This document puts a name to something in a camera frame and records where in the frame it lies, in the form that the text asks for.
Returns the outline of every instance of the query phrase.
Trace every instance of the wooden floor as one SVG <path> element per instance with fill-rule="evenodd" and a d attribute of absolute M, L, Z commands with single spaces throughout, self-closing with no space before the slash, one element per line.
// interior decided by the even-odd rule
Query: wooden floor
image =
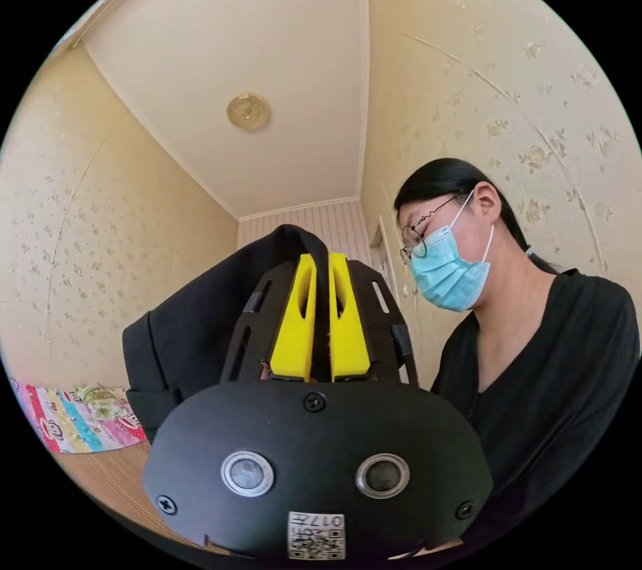
<path fill-rule="evenodd" d="M 107 507 L 169 539 L 200 547 L 169 530 L 147 498 L 140 480 L 149 448 L 149 441 L 144 441 L 113 452 L 53 456 L 77 485 Z M 213 546 L 202 549 L 227 554 Z"/>

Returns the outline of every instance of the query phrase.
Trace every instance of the woman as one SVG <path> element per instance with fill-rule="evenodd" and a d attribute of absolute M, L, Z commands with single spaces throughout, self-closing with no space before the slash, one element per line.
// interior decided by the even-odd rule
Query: woman
<path fill-rule="evenodd" d="M 431 391 L 468 417 L 493 474 L 463 537 L 473 551 L 545 503 L 596 446 L 639 361 L 635 308 L 618 284 L 539 258 L 506 198 L 467 162 L 422 166 L 395 210 L 424 298 L 472 311 L 446 341 Z"/>

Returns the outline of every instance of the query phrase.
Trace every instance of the screw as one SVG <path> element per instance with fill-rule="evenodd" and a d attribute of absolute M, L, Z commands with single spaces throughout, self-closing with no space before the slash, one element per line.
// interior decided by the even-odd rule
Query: screw
<path fill-rule="evenodd" d="M 309 393 L 303 399 L 303 406 L 312 412 L 322 411 L 326 407 L 326 400 L 317 391 Z"/>
<path fill-rule="evenodd" d="M 164 512 L 169 516 L 172 516 L 172 514 L 176 514 L 176 511 L 178 509 L 176 507 L 176 504 L 168 496 L 165 496 L 164 494 L 156 498 L 156 505 L 158 506 L 158 509 L 161 512 Z"/>
<path fill-rule="evenodd" d="M 474 501 L 464 501 L 455 512 L 455 516 L 460 520 L 464 521 L 467 518 L 473 516 L 473 508 L 475 506 Z"/>

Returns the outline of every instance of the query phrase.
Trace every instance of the striped wall panel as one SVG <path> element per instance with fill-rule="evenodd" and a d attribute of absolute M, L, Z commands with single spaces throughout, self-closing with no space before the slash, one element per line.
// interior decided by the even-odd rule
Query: striped wall panel
<path fill-rule="evenodd" d="M 238 248 L 271 233 L 281 224 L 296 224 L 325 242 L 328 250 L 372 266 L 370 243 L 358 200 L 262 215 L 239 222 Z"/>

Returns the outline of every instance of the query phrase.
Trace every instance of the ear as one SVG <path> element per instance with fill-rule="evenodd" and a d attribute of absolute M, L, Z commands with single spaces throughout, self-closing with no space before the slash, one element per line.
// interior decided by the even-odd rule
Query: ear
<path fill-rule="evenodd" d="M 502 214 L 502 200 L 497 189 L 490 182 L 479 182 L 473 193 L 479 212 L 491 223 L 495 224 Z"/>

